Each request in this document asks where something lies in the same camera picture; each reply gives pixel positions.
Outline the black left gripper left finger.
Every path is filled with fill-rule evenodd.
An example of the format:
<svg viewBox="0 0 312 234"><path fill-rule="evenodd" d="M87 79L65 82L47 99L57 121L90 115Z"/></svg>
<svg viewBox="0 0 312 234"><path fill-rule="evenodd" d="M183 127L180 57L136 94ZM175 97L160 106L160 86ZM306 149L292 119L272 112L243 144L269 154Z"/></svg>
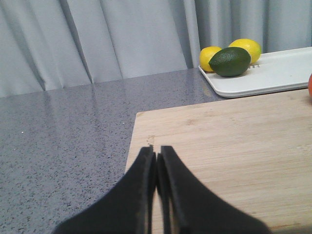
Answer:
<svg viewBox="0 0 312 234"><path fill-rule="evenodd" d="M56 234L150 234L156 155L142 147L122 179L99 201L59 224Z"/></svg>

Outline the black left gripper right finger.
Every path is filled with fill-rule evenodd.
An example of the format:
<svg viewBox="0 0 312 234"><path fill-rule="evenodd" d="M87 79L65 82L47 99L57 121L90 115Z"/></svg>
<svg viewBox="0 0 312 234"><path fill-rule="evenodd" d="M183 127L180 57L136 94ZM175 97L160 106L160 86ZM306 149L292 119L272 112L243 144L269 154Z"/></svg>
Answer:
<svg viewBox="0 0 312 234"><path fill-rule="evenodd" d="M173 147L161 147L157 175L164 233L271 233L265 223L230 205L203 185Z"/></svg>

